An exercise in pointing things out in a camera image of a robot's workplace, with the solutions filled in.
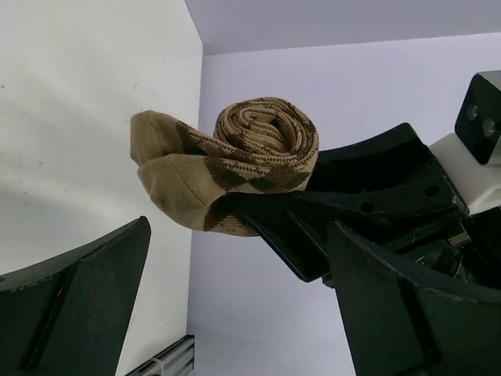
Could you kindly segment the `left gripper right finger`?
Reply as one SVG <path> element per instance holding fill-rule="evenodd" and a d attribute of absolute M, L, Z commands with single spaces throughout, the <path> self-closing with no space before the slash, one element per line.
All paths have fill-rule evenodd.
<path fill-rule="evenodd" d="M 453 279 L 339 222 L 326 251 L 357 375 L 498 375 L 500 292 Z"/>

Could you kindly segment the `beige argyle sock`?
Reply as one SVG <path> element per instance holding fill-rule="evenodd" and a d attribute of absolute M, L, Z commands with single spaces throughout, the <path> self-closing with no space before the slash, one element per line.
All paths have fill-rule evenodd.
<path fill-rule="evenodd" d="M 153 110 L 130 120 L 130 156 L 139 180 L 165 215 L 190 230 L 256 236 L 220 200 L 230 193 L 302 191 L 318 155 L 313 122 L 276 97 L 227 106 L 212 136 Z"/>

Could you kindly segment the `aluminium rail frame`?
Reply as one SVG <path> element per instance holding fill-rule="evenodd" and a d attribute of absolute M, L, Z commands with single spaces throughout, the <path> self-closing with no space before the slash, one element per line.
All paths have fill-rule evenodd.
<path fill-rule="evenodd" d="M 190 376 L 194 375 L 195 337 L 185 335 L 137 366 L 127 376 Z"/>

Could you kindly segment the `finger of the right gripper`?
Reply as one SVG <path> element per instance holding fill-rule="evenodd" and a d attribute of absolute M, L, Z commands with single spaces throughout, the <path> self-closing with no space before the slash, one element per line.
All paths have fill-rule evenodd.
<path fill-rule="evenodd" d="M 408 123 L 365 141 L 319 152 L 307 190 L 373 192 L 404 185 L 435 166 L 428 146 Z"/>
<path fill-rule="evenodd" d="M 443 237 L 466 216 L 455 193 L 231 193 L 224 208 L 255 230 L 304 282 L 328 273 L 327 227 L 340 222 L 367 240 L 404 255 Z"/>

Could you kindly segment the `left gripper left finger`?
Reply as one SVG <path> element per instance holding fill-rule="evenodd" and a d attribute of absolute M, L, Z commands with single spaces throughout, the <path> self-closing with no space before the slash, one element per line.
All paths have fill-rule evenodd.
<path fill-rule="evenodd" d="M 1 276 L 3 375 L 113 375 L 146 263 L 144 216 Z"/>

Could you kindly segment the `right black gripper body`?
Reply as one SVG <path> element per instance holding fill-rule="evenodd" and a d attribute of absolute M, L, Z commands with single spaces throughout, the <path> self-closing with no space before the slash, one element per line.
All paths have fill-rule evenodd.
<path fill-rule="evenodd" d="M 439 164 L 389 169 L 385 247 L 472 284 L 500 286 L 500 210 L 471 214 Z"/>

